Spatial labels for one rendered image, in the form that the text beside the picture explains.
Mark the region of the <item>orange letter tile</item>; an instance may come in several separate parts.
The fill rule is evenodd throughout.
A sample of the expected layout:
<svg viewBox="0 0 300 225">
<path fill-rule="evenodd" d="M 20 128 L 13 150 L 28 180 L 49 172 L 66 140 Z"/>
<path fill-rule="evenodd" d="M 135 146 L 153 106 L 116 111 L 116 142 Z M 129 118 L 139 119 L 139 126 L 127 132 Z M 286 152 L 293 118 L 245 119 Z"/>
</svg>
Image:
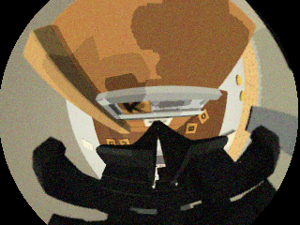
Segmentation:
<svg viewBox="0 0 300 225">
<path fill-rule="evenodd" d="M 106 140 L 108 140 L 109 145 L 116 145 L 115 139 L 106 139 Z"/>
<path fill-rule="evenodd" d="M 128 141 L 128 138 L 126 138 L 126 139 L 119 139 L 119 142 L 121 143 L 121 145 L 125 145 L 125 143 L 127 143 L 127 145 L 130 145 L 130 142 Z"/>
<path fill-rule="evenodd" d="M 203 121 L 206 121 L 209 119 L 209 115 L 207 115 L 206 109 L 203 109 L 202 115 L 198 115 L 200 123 L 203 123 Z"/>
<path fill-rule="evenodd" d="M 128 115 L 129 113 L 151 113 L 150 101 L 130 101 L 116 105 L 119 105 L 121 112 L 125 115 Z"/>
</svg>

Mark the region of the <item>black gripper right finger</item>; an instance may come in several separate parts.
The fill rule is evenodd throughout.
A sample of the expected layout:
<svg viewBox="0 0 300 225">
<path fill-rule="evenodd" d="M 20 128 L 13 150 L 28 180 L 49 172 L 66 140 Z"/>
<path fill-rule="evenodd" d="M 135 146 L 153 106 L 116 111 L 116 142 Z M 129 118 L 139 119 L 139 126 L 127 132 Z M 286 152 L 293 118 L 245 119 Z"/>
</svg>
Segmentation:
<svg viewBox="0 0 300 225">
<path fill-rule="evenodd" d="M 177 134 L 171 127 L 166 127 L 161 121 L 157 121 L 157 137 L 160 142 L 162 156 L 169 177 L 169 184 L 176 184 L 177 177 L 183 172 L 188 161 L 196 155 L 211 153 L 218 149 L 224 149 L 229 141 L 228 136 L 217 136 L 216 138 L 189 140 L 187 136 Z"/>
</svg>

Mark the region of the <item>pale yellow flat block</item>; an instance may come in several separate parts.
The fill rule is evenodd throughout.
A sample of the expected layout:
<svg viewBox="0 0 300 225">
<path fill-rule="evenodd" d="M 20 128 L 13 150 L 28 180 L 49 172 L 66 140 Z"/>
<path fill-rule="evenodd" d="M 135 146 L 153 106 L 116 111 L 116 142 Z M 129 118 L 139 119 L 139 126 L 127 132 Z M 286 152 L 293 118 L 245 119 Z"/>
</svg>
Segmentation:
<svg viewBox="0 0 300 225">
<path fill-rule="evenodd" d="M 235 136 L 235 134 L 236 134 L 236 131 L 230 131 L 230 132 L 228 132 L 228 134 L 224 135 L 224 136 L 228 136 L 228 138 L 229 138 L 229 141 L 226 142 L 226 146 L 225 147 L 229 147 L 230 145 L 232 145 L 232 143 L 233 143 L 233 136 Z M 224 149 L 225 149 L 225 147 L 224 147 Z"/>
</svg>

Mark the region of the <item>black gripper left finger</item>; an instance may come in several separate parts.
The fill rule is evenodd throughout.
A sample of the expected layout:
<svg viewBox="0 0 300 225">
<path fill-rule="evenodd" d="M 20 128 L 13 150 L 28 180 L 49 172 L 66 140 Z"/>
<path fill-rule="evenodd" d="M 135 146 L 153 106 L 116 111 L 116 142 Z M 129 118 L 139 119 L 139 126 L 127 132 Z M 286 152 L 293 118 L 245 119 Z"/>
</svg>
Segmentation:
<svg viewBox="0 0 300 225">
<path fill-rule="evenodd" d="M 157 168 L 158 152 L 158 121 L 154 121 L 149 130 L 132 145 L 101 144 L 97 147 L 97 154 L 105 164 L 132 166 L 145 168 L 149 173 L 149 180 L 155 184 L 155 170 Z"/>
</svg>

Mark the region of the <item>tan tile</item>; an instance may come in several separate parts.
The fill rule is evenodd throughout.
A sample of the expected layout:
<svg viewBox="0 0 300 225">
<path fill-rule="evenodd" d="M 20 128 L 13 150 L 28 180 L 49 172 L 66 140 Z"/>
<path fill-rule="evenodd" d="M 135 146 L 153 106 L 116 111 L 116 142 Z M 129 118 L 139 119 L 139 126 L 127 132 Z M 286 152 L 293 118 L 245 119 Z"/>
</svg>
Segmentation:
<svg viewBox="0 0 300 225">
<path fill-rule="evenodd" d="M 191 134 L 191 132 L 195 132 L 197 126 L 198 124 L 187 123 L 187 127 L 185 127 L 185 134 Z"/>
</svg>

